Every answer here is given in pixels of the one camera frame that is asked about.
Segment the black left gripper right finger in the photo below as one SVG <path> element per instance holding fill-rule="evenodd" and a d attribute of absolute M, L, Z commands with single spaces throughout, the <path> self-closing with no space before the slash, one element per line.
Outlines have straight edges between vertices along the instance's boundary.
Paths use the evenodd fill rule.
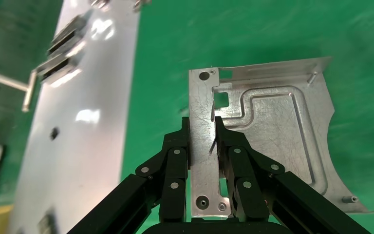
<path fill-rule="evenodd" d="M 243 133 L 215 118 L 234 230 L 241 234 L 365 234 L 367 230 L 277 161 L 254 150 Z"/>

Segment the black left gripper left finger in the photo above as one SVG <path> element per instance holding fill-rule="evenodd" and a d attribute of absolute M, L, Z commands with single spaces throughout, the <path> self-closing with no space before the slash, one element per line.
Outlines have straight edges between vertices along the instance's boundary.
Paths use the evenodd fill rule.
<path fill-rule="evenodd" d="M 160 152 L 119 183 L 70 231 L 71 234 L 135 234 L 159 207 L 159 223 L 146 234 L 174 234 L 186 221 L 189 119 L 166 134 Z"/>

